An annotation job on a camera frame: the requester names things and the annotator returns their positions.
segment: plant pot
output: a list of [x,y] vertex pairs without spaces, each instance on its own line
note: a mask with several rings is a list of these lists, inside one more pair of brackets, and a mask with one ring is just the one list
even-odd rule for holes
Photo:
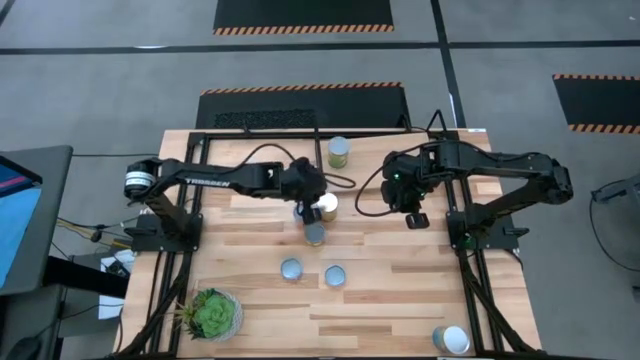
[[219,335],[216,335],[214,337],[204,337],[201,334],[201,331],[197,331],[197,329],[195,328],[195,324],[194,323],[189,323],[187,324],[187,327],[189,328],[189,332],[192,333],[193,337],[192,340],[198,340],[198,341],[207,341],[207,342],[223,342],[223,341],[227,341],[229,339],[231,339],[232,337],[234,337],[238,331],[240,331],[240,328],[242,327],[242,321],[244,319],[244,312],[242,310],[242,305],[240,304],[240,302],[238,301],[238,299],[235,298],[235,296],[222,291],[222,290],[218,290],[218,289],[209,289],[209,290],[205,290],[205,291],[201,291],[198,293],[198,295],[196,295],[196,297],[194,298],[194,302],[195,300],[198,298],[198,296],[205,296],[203,294],[205,294],[207,291],[213,291],[215,294],[219,295],[219,296],[223,296],[226,299],[228,299],[229,301],[231,301],[234,305],[234,314],[233,314],[233,318],[231,320],[231,327],[229,328],[229,330],[225,331],[224,333],[221,333]]

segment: gray floor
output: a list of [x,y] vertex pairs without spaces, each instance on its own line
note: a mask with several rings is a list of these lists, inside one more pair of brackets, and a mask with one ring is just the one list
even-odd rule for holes
[[[640,38],[640,3],[633,0],[441,3],[450,41]],[[0,48],[437,40],[428,1],[392,0],[395,33],[225,38],[210,36],[215,4],[17,0],[0,28]],[[637,75],[640,48],[454,50],[452,57],[468,127],[487,128],[495,150],[545,152],[571,171],[571,202],[515,216],[518,225],[531,228],[521,240],[522,257],[544,348],[636,359],[640,303],[631,287],[640,285],[640,276],[605,258],[587,210],[590,190],[638,171],[640,137],[570,132],[551,76]],[[194,126],[203,89],[354,81],[402,81],[414,124],[424,125],[436,108],[452,124],[438,50],[0,56],[0,147],[155,152],[165,129]],[[61,215],[108,223],[134,214],[121,196],[130,161],[74,159]],[[504,183],[505,190],[515,185]],[[616,201],[597,206],[595,215],[605,245],[640,267],[640,224],[632,211]],[[64,231],[55,241],[69,254],[95,250]],[[103,356],[113,336],[67,341],[63,358]]]

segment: black aluminum frame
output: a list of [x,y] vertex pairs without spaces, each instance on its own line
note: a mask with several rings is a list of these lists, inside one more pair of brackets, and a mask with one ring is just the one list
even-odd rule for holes
[[[320,131],[317,127],[314,129],[309,129],[307,131],[304,130],[295,130],[295,131],[271,131],[271,130],[259,130],[259,131],[238,131],[238,132],[230,132],[230,133],[206,133],[206,132],[193,132],[189,135],[188,147],[185,156],[185,162],[192,162],[193,155],[195,153],[196,146],[201,145],[202,149],[200,152],[200,164],[206,164],[207,159],[209,157],[211,142],[214,140],[250,140],[250,139],[314,139],[315,143],[315,152],[316,152],[316,160],[319,167],[322,166],[322,154],[320,151],[320,140],[329,139],[336,135],[345,136],[348,138],[358,138],[358,137],[371,137],[371,136],[386,136],[386,135],[399,135],[411,132],[411,123],[410,120],[405,120],[404,129],[398,128],[397,131],[395,129],[370,129],[370,130],[353,130],[349,131],[349,129],[336,129],[335,131]],[[442,132],[440,135],[447,136],[450,132]],[[438,135],[437,131],[429,131],[429,134]],[[465,206],[470,205],[473,200],[471,198],[471,190],[469,188],[469,183],[466,179],[460,181],[460,187],[462,189],[462,197],[464,199]],[[449,205],[449,211],[457,211],[458,206],[456,203],[455,190],[453,187],[452,181],[445,182],[445,189],[447,191],[447,201]],[[184,206],[186,199],[186,185],[181,185],[178,195],[178,204],[180,206]],[[192,213],[197,213],[200,211],[200,202],[202,200],[202,187],[197,187],[192,204]],[[480,319],[478,316],[478,309],[476,306],[476,296],[474,295],[474,290],[472,286],[470,286],[465,281],[465,275],[463,269],[465,266],[468,267],[468,259],[466,256],[466,250],[457,249],[456,254],[458,255],[459,265],[461,269],[463,290],[465,295],[465,301],[467,306],[467,311],[469,315],[469,324],[471,329],[471,337],[473,339],[474,350],[476,353],[476,357],[490,357],[492,359],[586,359],[586,358],[578,358],[578,357],[564,357],[564,356],[554,356],[547,355],[544,352],[534,352],[534,353],[526,353],[526,352],[504,352],[504,345],[502,343],[502,334],[496,324],[496,320],[491,316],[488,316],[489,326],[491,330],[491,341],[492,341],[492,349],[485,349],[485,343],[482,337],[482,330],[480,328]],[[167,259],[165,261],[165,266],[163,269],[163,276],[161,282],[161,290],[159,295],[159,299],[164,298],[166,295],[170,285],[171,278],[173,275],[173,268],[175,262],[175,253],[168,253]],[[193,253],[185,253],[183,255],[183,262],[187,262],[187,268],[190,269],[191,261],[192,261]],[[486,295],[484,298],[493,305],[493,294],[491,290],[491,284],[489,280],[489,273],[487,270],[486,259],[484,256],[483,249],[476,249],[475,261],[478,271],[479,284],[481,286],[481,290]],[[187,293],[187,286],[183,287],[183,289],[177,295],[177,301],[179,303],[184,303]],[[173,322],[171,337],[169,340],[169,348],[166,352],[159,352],[159,341],[160,334],[162,332],[162,322],[158,324],[158,327],[155,329],[155,333],[151,338],[151,347],[149,354],[136,355],[133,357],[122,357],[122,359],[179,359],[177,358],[178,353],[178,345],[180,340],[180,331],[178,331],[179,324],[177,322]],[[387,358],[376,358],[376,359],[397,359],[397,360],[429,360],[429,359],[437,359],[438,357],[387,357]],[[273,360],[276,358],[260,358],[265,360]],[[292,359],[315,359],[314,357],[302,357],[302,358],[282,358],[286,360]],[[348,359],[363,359],[363,357],[355,357]]]

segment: can lid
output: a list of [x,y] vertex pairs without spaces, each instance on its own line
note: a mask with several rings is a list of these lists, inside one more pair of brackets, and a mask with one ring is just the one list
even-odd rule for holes
[[338,208],[338,197],[332,193],[326,193],[320,196],[317,204],[322,211],[332,212]]
[[443,335],[444,345],[455,355],[461,355],[469,350],[469,337],[459,326],[449,326]]
[[296,259],[286,259],[280,265],[280,273],[287,280],[298,280],[302,276],[302,264]]
[[319,222],[304,226],[304,237],[312,244],[324,241],[324,235],[324,226]]
[[329,140],[329,152],[334,155],[347,155],[350,148],[349,140],[342,136],[336,136]]
[[324,279],[329,286],[342,286],[347,279],[347,274],[342,267],[333,265],[325,271]]

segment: gold can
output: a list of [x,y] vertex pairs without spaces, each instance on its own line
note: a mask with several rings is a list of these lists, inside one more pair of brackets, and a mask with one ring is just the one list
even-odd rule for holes
[[349,140],[342,136],[336,136],[329,140],[329,166],[341,169],[347,165],[347,158],[351,145]]

